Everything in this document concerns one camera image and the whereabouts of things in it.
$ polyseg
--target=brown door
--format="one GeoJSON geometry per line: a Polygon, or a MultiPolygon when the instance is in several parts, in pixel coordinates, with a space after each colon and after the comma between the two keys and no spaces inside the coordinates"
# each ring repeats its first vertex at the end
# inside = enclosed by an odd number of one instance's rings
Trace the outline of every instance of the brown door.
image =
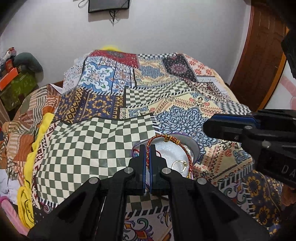
{"type": "Polygon", "coordinates": [[[240,103],[256,111],[279,71],[286,26],[266,6],[252,6],[251,11],[246,44],[230,88],[240,103]]]}

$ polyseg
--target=black screen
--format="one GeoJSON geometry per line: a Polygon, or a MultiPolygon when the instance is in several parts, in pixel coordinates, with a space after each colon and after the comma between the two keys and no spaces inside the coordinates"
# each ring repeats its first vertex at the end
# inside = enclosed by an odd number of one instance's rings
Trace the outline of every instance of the black screen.
{"type": "Polygon", "coordinates": [[[130,0],[89,0],[89,12],[109,9],[127,9],[130,0]]]}

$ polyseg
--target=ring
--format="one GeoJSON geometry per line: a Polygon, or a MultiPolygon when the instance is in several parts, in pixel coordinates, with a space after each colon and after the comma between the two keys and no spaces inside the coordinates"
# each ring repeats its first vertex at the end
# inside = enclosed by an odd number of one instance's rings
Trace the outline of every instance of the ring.
{"type": "Polygon", "coordinates": [[[181,161],[181,160],[174,161],[173,164],[172,164],[172,169],[173,169],[173,165],[174,165],[175,163],[177,163],[177,162],[182,162],[182,164],[184,165],[184,168],[183,168],[183,170],[180,171],[180,172],[184,172],[185,169],[186,169],[186,167],[188,166],[187,162],[186,162],[186,161],[181,161]]]}

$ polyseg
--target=yellow blanket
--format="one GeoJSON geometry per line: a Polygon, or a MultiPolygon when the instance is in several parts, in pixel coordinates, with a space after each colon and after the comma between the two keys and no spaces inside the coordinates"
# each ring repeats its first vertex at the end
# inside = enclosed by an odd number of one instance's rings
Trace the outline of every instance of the yellow blanket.
{"type": "Polygon", "coordinates": [[[18,214],[20,216],[21,222],[27,228],[32,228],[34,226],[34,214],[32,207],[32,193],[31,193],[31,185],[32,185],[32,173],[35,157],[37,154],[38,147],[41,143],[41,140],[49,128],[50,123],[54,118],[54,114],[46,113],[43,116],[42,123],[39,127],[39,132],[37,135],[36,141],[32,144],[33,152],[29,153],[27,156],[27,161],[24,166],[24,178],[25,178],[25,186],[20,187],[17,193],[17,205],[18,205],[18,214]]]}

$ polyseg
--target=bolt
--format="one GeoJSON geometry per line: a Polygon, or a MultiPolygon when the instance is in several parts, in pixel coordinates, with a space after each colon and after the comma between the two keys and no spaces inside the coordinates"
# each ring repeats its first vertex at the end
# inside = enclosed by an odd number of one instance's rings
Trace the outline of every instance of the bolt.
{"type": "Polygon", "coordinates": [[[245,128],[246,130],[251,130],[251,129],[253,129],[252,126],[245,126],[244,128],[245,128]]]}
{"type": "Polygon", "coordinates": [[[204,184],[207,183],[207,180],[206,180],[205,178],[203,178],[203,177],[200,177],[200,178],[197,180],[197,182],[198,182],[200,185],[204,185],[204,184]]]}
{"type": "Polygon", "coordinates": [[[269,141],[263,141],[262,142],[262,147],[268,149],[268,148],[270,148],[270,146],[271,146],[271,143],[269,141]]]}
{"type": "Polygon", "coordinates": [[[130,173],[133,172],[133,168],[132,168],[132,167],[126,167],[126,168],[124,169],[124,172],[127,173],[127,174],[130,174],[130,173]]]}
{"type": "Polygon", "coordinates": [[[96,184],[98,182],[98,178],[97,177],[91,177],[90,179],[89,179],[89,183],[90,184],[96,184]]]}
{"type": "Polygon", "coordinates": [[[165,167],[161,170],[164,174],[169,174],[171,172],[171,169],[165,167]]]}

